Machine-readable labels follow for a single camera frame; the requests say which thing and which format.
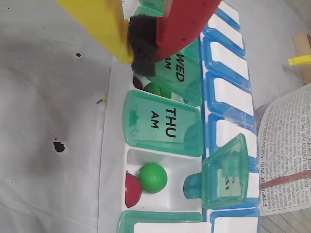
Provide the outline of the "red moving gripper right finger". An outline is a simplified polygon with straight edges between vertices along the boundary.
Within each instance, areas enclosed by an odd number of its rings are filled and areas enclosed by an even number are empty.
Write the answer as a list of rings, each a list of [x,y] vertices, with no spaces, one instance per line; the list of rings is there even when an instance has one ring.
[[[133,72],[155,76],[156,63],[197,39],[219,4],[218,0],[167,0],[162,16],[130,17],[128,40],[134,52]]]

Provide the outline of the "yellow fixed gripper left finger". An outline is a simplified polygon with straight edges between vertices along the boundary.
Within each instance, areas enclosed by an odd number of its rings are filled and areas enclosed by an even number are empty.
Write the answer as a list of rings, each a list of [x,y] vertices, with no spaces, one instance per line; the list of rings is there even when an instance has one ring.
[[[120,0],[58,0],[91,36],[121,62],[131,64],[134,52],[128,42],[128,20]]]

